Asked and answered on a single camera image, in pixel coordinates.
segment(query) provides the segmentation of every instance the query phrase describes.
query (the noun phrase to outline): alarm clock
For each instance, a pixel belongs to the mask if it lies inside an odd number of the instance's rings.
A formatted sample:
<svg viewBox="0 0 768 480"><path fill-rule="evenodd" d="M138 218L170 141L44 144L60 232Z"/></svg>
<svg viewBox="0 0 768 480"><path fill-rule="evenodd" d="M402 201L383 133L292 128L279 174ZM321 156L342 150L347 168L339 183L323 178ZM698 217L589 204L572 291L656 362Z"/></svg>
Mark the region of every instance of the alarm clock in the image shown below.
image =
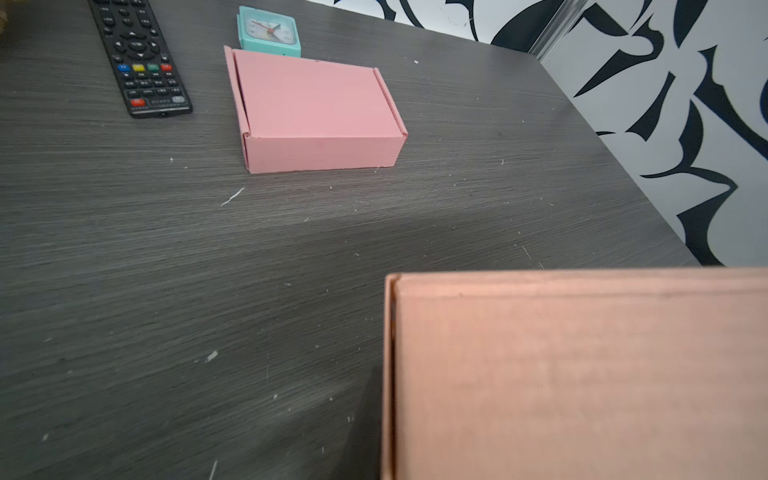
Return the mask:
<svg viewBox="0 0 768 480"><path fill-rule="evenodd" d="M301 57L296 21L287 15L240 6L237 35L243 50Z"/></svg>

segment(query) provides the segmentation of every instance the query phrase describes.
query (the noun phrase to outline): pink box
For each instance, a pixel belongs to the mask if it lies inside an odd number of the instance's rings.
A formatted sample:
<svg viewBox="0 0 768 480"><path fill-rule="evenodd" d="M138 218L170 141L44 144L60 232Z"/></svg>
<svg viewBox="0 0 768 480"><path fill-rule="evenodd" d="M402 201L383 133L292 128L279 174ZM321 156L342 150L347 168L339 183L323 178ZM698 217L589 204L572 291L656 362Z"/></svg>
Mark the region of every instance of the pink box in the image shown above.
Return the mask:
<svg viewBox="0 0 768 480"><path fill-rule="evenodd" d="M378 68L224 54L250 173L395 164L408 131Z"/></svg>

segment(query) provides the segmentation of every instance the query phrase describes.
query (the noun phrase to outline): table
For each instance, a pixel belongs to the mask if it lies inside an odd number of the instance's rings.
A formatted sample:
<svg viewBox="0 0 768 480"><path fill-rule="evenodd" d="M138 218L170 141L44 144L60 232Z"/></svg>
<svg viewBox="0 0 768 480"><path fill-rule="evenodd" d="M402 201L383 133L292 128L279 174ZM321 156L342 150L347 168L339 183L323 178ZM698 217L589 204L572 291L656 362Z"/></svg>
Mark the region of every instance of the table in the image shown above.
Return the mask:
<svg viewBox="0 0 768 480"><path fill-rule="evenodd" d="M408 143L392 169L249 175L239 2L153 1L195 112L142 121L85 0L14 7L3 478L323 478L381 362L386 273L696 264L532 56L240 1L295 17L305 57L378 67Z"/></svg>

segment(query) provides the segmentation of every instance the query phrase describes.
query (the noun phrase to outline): peach box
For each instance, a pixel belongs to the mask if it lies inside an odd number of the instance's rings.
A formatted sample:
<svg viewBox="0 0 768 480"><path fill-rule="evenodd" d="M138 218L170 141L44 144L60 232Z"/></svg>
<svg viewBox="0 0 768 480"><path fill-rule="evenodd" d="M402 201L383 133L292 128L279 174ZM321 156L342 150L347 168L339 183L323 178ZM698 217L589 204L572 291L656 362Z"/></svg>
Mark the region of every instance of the peach box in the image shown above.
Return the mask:
<svg viewBox="0 0 768 480"><path fill-rule="evenodd" d="M250 173L395 164L408 131L378 68L224 54Z"/></svg>
<svg viewBox="0 0 768 480"><path fill-rule="evenodd" d="M768 269L404 273L382 480L768 475Z"/></svg>

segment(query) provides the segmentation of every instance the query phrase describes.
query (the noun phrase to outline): black and white wallpaper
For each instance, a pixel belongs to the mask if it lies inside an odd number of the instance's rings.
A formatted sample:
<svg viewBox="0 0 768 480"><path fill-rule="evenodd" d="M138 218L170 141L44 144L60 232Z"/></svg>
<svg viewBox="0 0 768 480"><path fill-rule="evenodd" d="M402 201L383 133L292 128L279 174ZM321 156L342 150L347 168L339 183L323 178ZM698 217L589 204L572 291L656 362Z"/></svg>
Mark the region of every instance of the black and white wallpaper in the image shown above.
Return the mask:
<svg viewBox="0 0 768 480"><path fill-rule="evenodd" d="M597 0L543 62L705 265L768 265L768 2Z"/></svg>
<svg viewBox="0 0 768 480"><path fill-rule="evenodd" d="M310 0L427 30L528 51L563 0Z"/></svg>

